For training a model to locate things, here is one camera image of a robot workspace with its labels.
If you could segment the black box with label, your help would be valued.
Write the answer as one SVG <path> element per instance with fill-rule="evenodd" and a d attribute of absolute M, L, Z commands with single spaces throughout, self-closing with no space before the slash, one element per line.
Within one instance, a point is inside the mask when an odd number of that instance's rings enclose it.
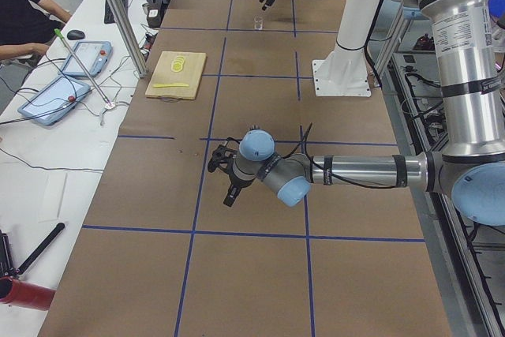
<path fill-rule="evenodd" d="M 147 3 L 147 22 L 150 28 L 158 28 L 162 23 L 162 8 L 161 2 L 148 2 Z"/>

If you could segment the lemon slice front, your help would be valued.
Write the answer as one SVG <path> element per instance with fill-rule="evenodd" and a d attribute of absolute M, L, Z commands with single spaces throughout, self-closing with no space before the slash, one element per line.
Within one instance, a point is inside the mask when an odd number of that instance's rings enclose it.
<path fill-rule="evenodd" d="M 184 66 L 183 67 L 175 67 L 175 66 L 173 66 L 173 64 L 170 67 L 171 71 L 174 72 L 174 73 L 181 72 L 183 70 L 183 68 L 184 68 Z"/>

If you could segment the yellow plastic knife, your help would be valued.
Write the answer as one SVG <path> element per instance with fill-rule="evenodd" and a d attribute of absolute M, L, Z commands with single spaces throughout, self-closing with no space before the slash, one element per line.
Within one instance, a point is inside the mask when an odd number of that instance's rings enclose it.
<path fill-rule="evenodd" d="M 184 82 L 173 82 L 173 83 L 166 83 L 166 84 L 153 84 L 153 88 L 187 88 L 189 87 L 189 84 L 186 84 Z"/>

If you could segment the wooden cutting board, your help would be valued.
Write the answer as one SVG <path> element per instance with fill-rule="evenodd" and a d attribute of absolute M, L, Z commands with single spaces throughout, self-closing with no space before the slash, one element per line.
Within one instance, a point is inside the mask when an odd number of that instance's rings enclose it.
<path fill-rule="evenodd" d="M 178 56 L 186 56 L 184 68 L 179 73 L 171 71 L 170 67 Z M 145 91 L 145 96 L 153 99 L 182 99 L 194 100 L 200 86 L 200 79 L 207 60 L 205 53 L 184 51 L 163 51 L 156 64 L 154 73 Z M 153 84 L 166 84 L 184 82 L 189 84 L 187 88 L 153 88 Z"/>

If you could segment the far blue teach pendant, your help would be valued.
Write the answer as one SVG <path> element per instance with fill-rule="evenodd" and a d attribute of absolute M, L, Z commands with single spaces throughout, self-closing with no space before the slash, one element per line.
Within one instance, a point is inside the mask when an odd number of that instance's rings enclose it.
<path fill-rule="evenodd" d="M 107 66 L 112 54 L 112 45 L 109 41 L 77 41 L 73 46 L 76 56 L 86 66 L 92 77 L 98 76 Z M 62 66 L 65 75 L 84 79 L 87 78 L 85 72 L 69 54 Z"/>

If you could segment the blue teach pendant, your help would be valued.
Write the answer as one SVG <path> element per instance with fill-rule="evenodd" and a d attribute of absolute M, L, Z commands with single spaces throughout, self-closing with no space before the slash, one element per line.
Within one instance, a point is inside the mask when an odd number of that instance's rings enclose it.
<path fill-rule="evenodd" d="M 107 66 L 112 54 L 112 45 L 109 41 L 77 41 L 73 46 L 76 56 L 86 66 L 92 77 L 98 76 Z M 69 54 L 62 66 L 65 75 L 84 79 L 87 78 L 85 72 Z"/>
<path fill-rule="evenodd" d="M 17 109 L 28 120 L 49 126 L 64 118 L 90 92 L 89 84 L 58 76 Z"/>

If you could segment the near blue teach pendant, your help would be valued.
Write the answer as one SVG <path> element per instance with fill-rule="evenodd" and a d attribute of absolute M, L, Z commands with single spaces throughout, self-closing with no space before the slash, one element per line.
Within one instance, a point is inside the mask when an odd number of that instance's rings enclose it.
<path fill-rule="evenodd" d="M 49 126 L 64 118 L 90 92 L 89 84 L 58 76 L 17 109 L 28 120 Z"/>

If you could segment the black computer mouse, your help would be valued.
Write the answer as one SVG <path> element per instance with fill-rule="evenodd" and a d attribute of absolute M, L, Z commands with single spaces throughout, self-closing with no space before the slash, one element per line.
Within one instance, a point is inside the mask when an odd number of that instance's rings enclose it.
<path fill-rule="evenodd" d="M 69 40 L 81 40 L 85 38 L 85 33 L 81 30 L 73 29 L 67 32 L 66 37 Z"/>

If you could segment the seated person black shirt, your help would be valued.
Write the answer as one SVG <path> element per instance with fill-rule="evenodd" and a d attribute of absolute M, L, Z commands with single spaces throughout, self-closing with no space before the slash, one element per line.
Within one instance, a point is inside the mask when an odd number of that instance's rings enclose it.
<path fill-rule="evenodd" d="M 70 18 L 54 0 L 1 0 L 1 59 L 46 54 Z"/>

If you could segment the red cylinder bottle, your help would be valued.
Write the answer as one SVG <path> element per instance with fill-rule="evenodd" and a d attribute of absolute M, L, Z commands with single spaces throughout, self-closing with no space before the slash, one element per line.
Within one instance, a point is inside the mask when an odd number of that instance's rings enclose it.
<path fill-rule="evenodd" d="M 28 309 L 47 311 L 51 307 L 55 290 L 20 281 L 12 277 L 1 278 L 1 303 Z"/>

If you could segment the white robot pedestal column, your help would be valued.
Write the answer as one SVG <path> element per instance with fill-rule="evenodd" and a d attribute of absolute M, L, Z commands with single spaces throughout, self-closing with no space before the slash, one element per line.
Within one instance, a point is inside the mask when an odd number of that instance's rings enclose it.
<path fill-rule="evenodd" d="M 312 62 L 319 97 L 369 97 L 367 38 L 380 0 L 346 0 L 334 50 Z"/>

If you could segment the aluminium frame post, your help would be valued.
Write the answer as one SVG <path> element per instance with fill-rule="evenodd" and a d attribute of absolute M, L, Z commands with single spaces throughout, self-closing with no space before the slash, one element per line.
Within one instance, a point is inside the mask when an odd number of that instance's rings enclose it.
<path fill-rule="evenodd" d="M 118 26 L 125 47 L 131 57 L 136 68 L 139 78 L 143 78 L 147 74 L 147 66 L 140 48 L 137 44 L 137 39 L 134 35 L 132 25 L 129 22 L 127 12 L 121 0 L 107 0 L 114 15 L 115 23 Z"/>

